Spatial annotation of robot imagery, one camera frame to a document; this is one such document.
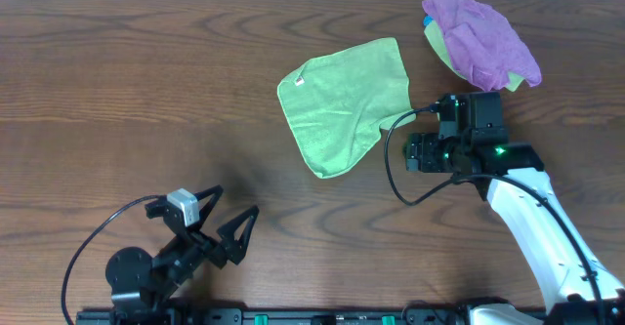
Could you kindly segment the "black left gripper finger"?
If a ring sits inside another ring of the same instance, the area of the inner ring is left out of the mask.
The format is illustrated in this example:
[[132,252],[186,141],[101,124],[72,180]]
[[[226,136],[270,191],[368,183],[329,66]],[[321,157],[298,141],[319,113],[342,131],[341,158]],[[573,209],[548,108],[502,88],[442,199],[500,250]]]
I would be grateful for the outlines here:
[[196,192],[193,194],[196,201],[200,203],[201,201],[206,201],[201,209],[198,210],[198,220],[194,224],[194,226],[202,227],[205,223],[206,219],[210,215],[210,213],[215,208],[216,204],[220,200],[221,196],[224,193],[224,189],[221,185],[215,185],[205,190]]
[[251,234],[260,210],[252,206],[217,230],[221,237],[220,245],[227,259],[233,264],[240,264],[246,257]]

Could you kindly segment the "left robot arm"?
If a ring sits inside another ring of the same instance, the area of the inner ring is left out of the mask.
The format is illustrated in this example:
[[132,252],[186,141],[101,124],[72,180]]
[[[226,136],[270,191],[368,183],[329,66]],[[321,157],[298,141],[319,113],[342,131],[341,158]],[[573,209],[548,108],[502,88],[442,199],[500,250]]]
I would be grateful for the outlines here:
[[224,190],[216,185],[191,193],[183,188],[146,204],[150,219],[160,218],[173,239],[151,256],[138,247],[124,248],[107,263],[112,324],[190,324],[193,315],[171,296],[203,263],[218,268],[245,258],[260,210],[253,206],[217,229],[217,238],[201,231]]

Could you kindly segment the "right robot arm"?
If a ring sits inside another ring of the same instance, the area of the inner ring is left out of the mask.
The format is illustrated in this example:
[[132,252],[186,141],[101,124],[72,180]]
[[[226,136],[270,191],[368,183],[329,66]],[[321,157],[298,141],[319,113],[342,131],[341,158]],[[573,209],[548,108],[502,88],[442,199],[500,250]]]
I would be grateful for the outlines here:
[[542,294],[545,324],[621,324],[624,285],[566,215],[544,164],[526,142],[511,142],[496,93],[445,95],[426,106],[435,133],[404,146],[410,172],[449,174],[444,186],[471,183],[513,234]]

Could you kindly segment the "green microfiber cloth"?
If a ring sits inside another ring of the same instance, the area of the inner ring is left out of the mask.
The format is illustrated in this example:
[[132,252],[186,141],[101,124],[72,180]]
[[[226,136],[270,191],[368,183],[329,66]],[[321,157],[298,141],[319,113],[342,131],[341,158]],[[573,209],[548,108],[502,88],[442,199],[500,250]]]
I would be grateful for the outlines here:
[[276,92],[304,162],[320,179],[347,173],[412,109],[392,37],[310,59]]

